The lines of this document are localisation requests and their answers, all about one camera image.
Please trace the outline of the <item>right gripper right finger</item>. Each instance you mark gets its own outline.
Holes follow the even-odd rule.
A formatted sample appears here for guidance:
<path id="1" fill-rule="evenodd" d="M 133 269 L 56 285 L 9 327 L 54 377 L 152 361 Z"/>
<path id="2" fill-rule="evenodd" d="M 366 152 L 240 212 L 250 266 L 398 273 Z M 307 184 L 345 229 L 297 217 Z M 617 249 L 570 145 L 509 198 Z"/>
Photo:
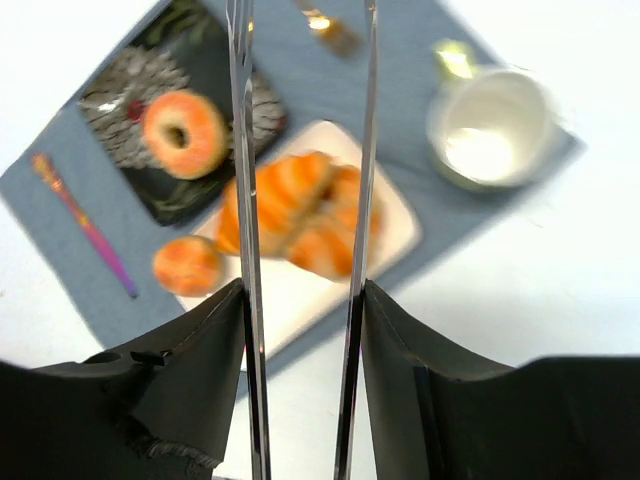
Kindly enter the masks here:
<path id="1" fill-rule="evenodd" d="M 381 479 L 635 479 L 639 361 L 543 357 L 513 368 L 364 290 L 362 360 Z"/>

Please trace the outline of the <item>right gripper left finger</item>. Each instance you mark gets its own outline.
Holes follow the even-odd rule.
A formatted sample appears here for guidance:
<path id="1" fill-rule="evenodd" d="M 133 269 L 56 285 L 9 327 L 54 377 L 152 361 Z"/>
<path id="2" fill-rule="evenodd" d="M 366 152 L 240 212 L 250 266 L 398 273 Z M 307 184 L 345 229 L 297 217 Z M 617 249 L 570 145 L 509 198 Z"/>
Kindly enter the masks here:
<path id="1" fill-rule="evenodd" d="M 233 280 L 193 310 L 77 363 L 1 366 L 5 479 L 208 479 L 244 351 Z"/>

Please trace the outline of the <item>ring doughnut bread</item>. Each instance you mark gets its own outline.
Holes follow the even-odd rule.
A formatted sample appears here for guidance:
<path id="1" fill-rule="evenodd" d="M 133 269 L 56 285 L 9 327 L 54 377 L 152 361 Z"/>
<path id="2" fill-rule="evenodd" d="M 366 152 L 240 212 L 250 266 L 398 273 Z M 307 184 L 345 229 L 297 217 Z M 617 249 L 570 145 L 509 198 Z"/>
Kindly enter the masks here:
<path id="1" fill-rule="evenodd" d="M 219 109 L 188 89 L 154 99 L 143 115 L 143 140 L 172 177 L 194 180 L 227 157 L 229 129 Z"/>

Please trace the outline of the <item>metal tongs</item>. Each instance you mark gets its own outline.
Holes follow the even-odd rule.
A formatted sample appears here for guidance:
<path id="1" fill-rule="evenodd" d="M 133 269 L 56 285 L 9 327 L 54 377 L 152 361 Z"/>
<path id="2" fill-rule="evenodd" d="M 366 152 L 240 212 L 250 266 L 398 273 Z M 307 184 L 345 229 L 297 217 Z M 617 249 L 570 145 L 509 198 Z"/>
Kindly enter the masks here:
<path id="1" fill-rule="evenodd" d="M 253 7 L 251 1 L 226 4 L 231 93 L 233 106 L 234 161 L 236 169 L 241 273 L 244 289 L 246 371 L 249 389 L 252 476 L 271 476 L 270 439 L 265 372 L 262 284 L 257 221 L 257 190 L 253 142 L 252 56 Z M 374 1 L 365 4 L 369 30 L 364 142 L 358 222 L 353 252 L 349 314 L 343 356 L 340 412 L 337 427 L 334 478 L 351 476 L 353 428 L 357 397 L 361 331 L 364 311 L 368 243 L 372 216 L 376 154 L 376 95 L 378 83 L 378 11 Z"/>

